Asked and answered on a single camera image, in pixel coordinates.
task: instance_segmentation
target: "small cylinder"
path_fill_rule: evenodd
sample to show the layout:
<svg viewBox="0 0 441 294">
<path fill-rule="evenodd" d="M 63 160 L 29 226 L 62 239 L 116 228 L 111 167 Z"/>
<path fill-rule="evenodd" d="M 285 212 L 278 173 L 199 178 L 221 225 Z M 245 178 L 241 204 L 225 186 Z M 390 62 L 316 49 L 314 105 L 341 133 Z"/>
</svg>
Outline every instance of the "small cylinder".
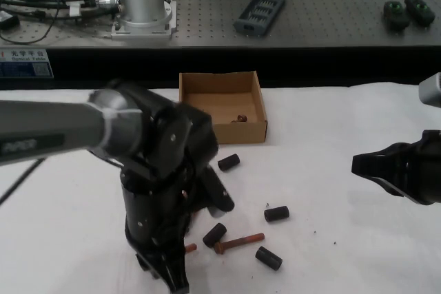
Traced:
<svg viewBox="0 0 441 294">
<path fill-rule="evenodd" d="M 260 247 L 256 252 L 256 258 L 271 269 L 277 271 L 283 260 L 265 247 Z"/>
<path fill-rule="evenodd" d="M 267 209 L 263 212 L 267 222 L 273 222 L 275 220 L 284 220 L 289 217 L 289 209 L 287 206 L 277 207 L 273 209 Z"/>
<path fill-rule="evenodd" d="M 218 223 L 205 235 L 202 241 L 208 248 L 213 248 L 214 244 L 216 244 L 226 233 L 227 228 L 223 224 Z"/>
<path fill-rule="evenodd" d="M 192 251 L 197 250 L 198 246 L 196 244 L 189 244 L 187 246 L 185 246 L 185 253 L 191 253 Z"/>
<path fill-rule="evenodd" d="M 218 161 L 219 169 L 222 171 L 227 171 L 228 169 L 231 169 L 232 167 L 238 165 L 240 163 L 240 158 L 237 154 L 233 154 L 228 156 L 227 158 L 224 158 L 223 160 Z"/>
</svg>

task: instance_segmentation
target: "dark green object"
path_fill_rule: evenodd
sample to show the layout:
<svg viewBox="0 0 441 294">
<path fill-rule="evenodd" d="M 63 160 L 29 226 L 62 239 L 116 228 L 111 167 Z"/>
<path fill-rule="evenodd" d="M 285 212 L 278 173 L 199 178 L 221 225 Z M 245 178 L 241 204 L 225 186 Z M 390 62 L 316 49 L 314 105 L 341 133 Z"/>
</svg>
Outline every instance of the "dark green object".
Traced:
<svg viewBox="0 0 441 294">
<path fill-rule="evenodd" d="M 390 30 L 401 31 L 410 24 L 409 17 L 399 1 L 386 2 L 383 6 L 383 15 Z"/>
<path fill-rule="evenodd" d="M 404 0 L 407 12 L 422 27 L 428 27 L 435 20 L 435 13 L 424 0 Z"/>
</svg>

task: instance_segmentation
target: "metal mount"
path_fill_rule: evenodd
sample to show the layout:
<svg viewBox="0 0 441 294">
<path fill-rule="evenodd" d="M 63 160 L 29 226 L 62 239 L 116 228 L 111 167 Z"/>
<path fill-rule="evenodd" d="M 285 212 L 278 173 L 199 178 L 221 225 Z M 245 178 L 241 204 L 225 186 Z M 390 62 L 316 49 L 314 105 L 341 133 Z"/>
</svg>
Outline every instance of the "metal mount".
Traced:
<svg viewBox="0 0 441 294">
<path fill-rule="evenodd" d="M 132 23 L 124 21 L 121 17 L 117 18 L 112 26 L 112 39 L 116 41 L 127 41 L 132 39 L 170 39 L 176 30 L 176 11 L 175 1 L 170 3 L 164 1 L 167 16 L 157 22 Z"/>
</svg>

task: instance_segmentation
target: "open cardboard box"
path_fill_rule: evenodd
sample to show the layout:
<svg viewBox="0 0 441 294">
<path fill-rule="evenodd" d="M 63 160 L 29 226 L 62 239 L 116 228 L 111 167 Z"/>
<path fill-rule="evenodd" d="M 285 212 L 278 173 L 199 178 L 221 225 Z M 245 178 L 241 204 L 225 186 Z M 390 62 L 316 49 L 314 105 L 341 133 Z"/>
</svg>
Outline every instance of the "open cardboard box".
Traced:
<svg viewBox="0 0 441 294">
<path fill-rule="evenodd" d="M 179 101 L 212 116 L 220 144 L 265 142 L 268 122 L 256 72 L 181 73 Z M 248 121 L 232 123 L 238 115 Z"/>
</svg>

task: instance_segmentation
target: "small metal part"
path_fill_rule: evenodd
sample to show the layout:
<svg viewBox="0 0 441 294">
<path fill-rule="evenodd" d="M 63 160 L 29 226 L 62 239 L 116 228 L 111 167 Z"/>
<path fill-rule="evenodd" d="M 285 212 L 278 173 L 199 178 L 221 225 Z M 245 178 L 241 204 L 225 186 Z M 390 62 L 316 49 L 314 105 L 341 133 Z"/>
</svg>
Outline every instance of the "small metal part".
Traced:
<svg viewBox="0 0 441 294">
<path fill-rule="evenodd" d="M 237 154 L 233 154 L 228 156 L 227 158 L 224 158 L 220 161 L 218 161 L 219 169 L 222 171 L 227 171 L 228 169 L 231 169 L 235 165 L 238 165 L 240 163 L 240 158 Z"/>
<path fill-rule="evenodd" d="M 118 0 L 95 0 L 95 4 L 100 8 L 112 8 L 119 4 Z"/>
<path fill-rule="evenodd" d="M 263 215 L 267 222 L 273 222 L 275 220 L 283 220 L 289 217 L 289 209 L 287 206 L 267 209 L 263 212 Z"/>
<path fill-rule="evenodd" d="M 237 116 L 237 121 L 238 122 L 247 122 L 248 121 L 248 117 L 246 115 L 238 115 Z"/>
<path fill-rule="evenodd" d="M 258 233 L 231 241 L 217 242 L 216 244 L 214 244 L 214 251 L 216 252 L 216 254 L 223 255 L 227 249 L 242 246 L 244 244 L 251 244 L 253 242 L 259 242 L 264 239 L 265 239 L 265 234 Z"/>
<path fill-rule="evenodd" d="M 214 244 L 219 242 L 219 240 L 227 233 L 227 228 L 222 223 L 218 223 L 214 226 L 213 229 L 209 230 L 209 232 L 202 239 L 205 246 L 208 248 L 213 248 Z"/>
<path fill-rule="evenodd" d="M 185 253 L 191 253 L 192 251 L 197 250 L 198 246 L 196 244 L 189 244 L 187 246 L 185 246 Z"/>
<path fill-rule="evenodd" d="M 260 247 L 256 252 L 256 258 L 271 269 L 277 271 L 283 260 L 265 247 Z"/>
</svg>

